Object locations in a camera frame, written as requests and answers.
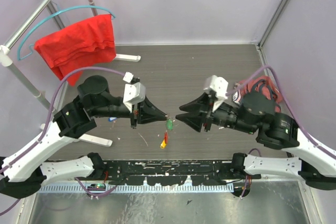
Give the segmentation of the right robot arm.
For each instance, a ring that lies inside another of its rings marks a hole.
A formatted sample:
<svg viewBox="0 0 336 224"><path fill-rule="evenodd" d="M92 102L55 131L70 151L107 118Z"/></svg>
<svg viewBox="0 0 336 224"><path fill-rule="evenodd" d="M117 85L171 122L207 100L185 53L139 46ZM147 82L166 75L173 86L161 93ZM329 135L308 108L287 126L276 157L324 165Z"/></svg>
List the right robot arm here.
<svg viewBox="0 0 336 224"><path fill-rule="evenodd" d="M304 132L291 116L277 112L275 101L251 92L239 107L222 102L215 108L215 103L213 93L203 93L180 106L182 113L175 118L197 132L207 132L215 124L256 134L256 142L264 147L292 154L286 158L266 158L235 153L230 165L233 177L287 176L302 178L307 186L315 189L335 189L335 151Z"/></svg>

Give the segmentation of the yellow tag key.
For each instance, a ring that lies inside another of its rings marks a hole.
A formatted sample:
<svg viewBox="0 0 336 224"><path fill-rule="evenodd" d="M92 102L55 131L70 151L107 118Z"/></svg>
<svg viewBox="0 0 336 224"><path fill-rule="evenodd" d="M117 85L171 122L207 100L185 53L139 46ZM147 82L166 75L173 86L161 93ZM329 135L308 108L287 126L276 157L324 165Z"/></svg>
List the yellow tag key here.
<svg viewBox="0 0 336 224"><path fill-rule="evenodd" d="M168 138L164 138L163 141L160 144L161 149L165 149L168 144Z"/></svg>

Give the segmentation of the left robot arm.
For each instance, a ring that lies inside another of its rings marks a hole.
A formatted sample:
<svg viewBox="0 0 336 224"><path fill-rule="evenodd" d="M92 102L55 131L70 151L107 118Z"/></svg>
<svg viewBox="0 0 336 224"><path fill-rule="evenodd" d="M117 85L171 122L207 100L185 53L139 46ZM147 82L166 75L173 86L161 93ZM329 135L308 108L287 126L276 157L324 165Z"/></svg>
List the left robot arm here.
<svg viewBox="0 0 336 224"><path fill-rule="evenodd" d="M48 159L66 145L76 142L97 125L95 118L130 119L138 124L165 121L166 113L145 95L145 86L132 78L124 95L110 94L108 82L100 75L88 77L77 87L78 95L58 111L50 125L29 144L10 157L1 158L1 194L16 199L28 197L50 183L73 178L101 179L106 171L98 153L78 159L50 162Z"/></svg>

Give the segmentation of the metal key holder red handle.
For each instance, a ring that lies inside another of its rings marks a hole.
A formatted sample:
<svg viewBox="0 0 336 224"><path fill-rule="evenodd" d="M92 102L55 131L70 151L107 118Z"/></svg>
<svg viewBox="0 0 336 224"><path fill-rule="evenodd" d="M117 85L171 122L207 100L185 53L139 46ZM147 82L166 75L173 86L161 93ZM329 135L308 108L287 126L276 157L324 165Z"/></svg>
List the metal key holder red handle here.
<svg viewBox="0 0 336 224"><path fill-rule="evenodd" d="M164 133L164 138L168 138L168 130L166 129L165 133Z"/></svg>

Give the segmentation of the green tag key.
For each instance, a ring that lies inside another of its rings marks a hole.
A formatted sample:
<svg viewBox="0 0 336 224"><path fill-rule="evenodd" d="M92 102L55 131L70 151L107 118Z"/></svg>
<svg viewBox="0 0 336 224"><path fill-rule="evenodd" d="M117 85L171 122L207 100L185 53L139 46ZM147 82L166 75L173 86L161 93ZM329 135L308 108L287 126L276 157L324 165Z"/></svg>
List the green tag key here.
<svg viewBox="0 0 336 224"><path fill-rule="evenodd" d="M172 131L173 130L173 120L172 119L167 119L167 121L166 121L166 129L168 131Z"/></svg>

